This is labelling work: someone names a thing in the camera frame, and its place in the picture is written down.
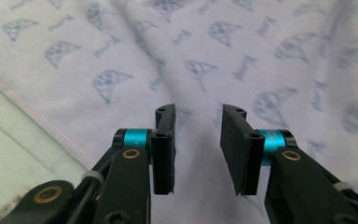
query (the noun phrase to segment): brass screw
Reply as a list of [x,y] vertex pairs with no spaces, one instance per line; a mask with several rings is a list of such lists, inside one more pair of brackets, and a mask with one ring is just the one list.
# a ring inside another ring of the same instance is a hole
[[34,196],[36,203],[50,203],[56,200],[62,194],[62,188],[60,186],[50,186],[37,192]]
[[294,152],[294,151],[284,151],[282,155],[287,159],[291,161],[300,161],[301,156],[300,154]]
[[126,159],[135,159],[141,155],[141,152],[138,149],[127,149],[123,152],[123,157]]

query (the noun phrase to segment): fabric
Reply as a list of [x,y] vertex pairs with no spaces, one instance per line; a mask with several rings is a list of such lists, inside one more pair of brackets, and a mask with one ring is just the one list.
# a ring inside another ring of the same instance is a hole
[[358,0],[0,1],[0,90],[89,168],[176,104],[175,193],[152,197],[153,223],[269,223],[268,168],[234,194],[222,104],[358,190]]

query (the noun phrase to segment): blue band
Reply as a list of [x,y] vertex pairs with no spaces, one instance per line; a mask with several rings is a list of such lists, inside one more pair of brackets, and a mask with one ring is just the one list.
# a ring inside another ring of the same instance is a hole
[[128,129],[124,134],[124,147],[146,148],[147,129]]
[[271,154],[278,147],[286,147],[286,141],[284,140],[283,134],[279,130],[258,130],[264,137],[266,142],[264,143],[264,154],[263,160],[261,161],[262,166],[271,165]]

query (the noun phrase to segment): table surface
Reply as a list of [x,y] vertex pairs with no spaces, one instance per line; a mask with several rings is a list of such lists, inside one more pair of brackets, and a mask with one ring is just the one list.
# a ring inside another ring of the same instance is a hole
[[76,186],[86,168],[0,92],[0,217],[50,180]]

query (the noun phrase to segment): patterned cloth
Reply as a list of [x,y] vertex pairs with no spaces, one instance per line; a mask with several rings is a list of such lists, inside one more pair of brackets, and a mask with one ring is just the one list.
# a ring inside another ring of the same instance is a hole
[[0,90],[88,167],[176,104],[175,193],[152,196],[153,223],[269,223],[268,168],[234,195],[222,104],[358,190],[358,0],[0,1]]

